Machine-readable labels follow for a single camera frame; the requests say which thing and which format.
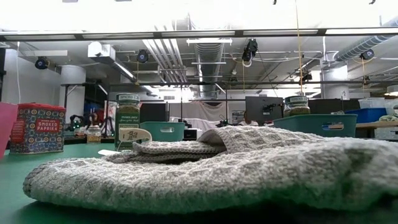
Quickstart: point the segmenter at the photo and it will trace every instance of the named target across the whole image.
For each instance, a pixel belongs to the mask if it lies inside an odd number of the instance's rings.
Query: gray knitted fabric
[[[382,195],[398,194],[397,143],[250,126],[212,129],[199,141],[223,143],[227,151],[180,165],[129,162],[129,154],[50,161],[25,178],[23,190],[42,202],[135,213],[266,200],[364,210]]]
[[[133,152],[105,158],[115,163],[197,161],[225,152],[224,145],[211,146],[198,141],[133,143]]]

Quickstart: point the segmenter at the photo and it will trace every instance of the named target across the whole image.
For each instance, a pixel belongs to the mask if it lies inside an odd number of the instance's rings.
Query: smoked paprika tin
[[[10,154],[63,152],[65,108],[37,103],[18,105],[11,131]]]

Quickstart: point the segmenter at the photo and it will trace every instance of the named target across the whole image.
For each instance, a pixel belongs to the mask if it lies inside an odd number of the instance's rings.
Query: blue bin
[[[356,114],[357,123],[370,123],[379,121],[381,116],[387,115],[386,108],[364,108],[359,110],[345,111],[346,114]]]
[[[355,114],[308,114],[274,120],[274,127],[323,137],[355,137]]]
[[[140,128],[150,132],[153,141],[175,142],[182,141],[185,123],[147,121],[141,123]]]

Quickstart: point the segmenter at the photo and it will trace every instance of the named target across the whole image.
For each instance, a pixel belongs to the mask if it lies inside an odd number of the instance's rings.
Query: green lid
[[[285,98],[285,103],[308,103],[306,96],[290,96]]]
[[[116,101],[139,103],[139,96],[132,93],[119,93],[116,95]]]

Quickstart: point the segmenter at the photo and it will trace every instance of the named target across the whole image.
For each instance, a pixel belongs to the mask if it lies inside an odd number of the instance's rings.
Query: glass jar
[[[98,125],[87,129],[87,143],[101,143],[101,128]]]
[[[306,96],[290,96],[285,98],[284,117],[310,114]]]
[[[119,140],[120,128],[139,127],[139,96],[132,93],[120,93],[116,95],[116,116],[115,116],[115,148],[118,150],[132,149],[131,142]]]

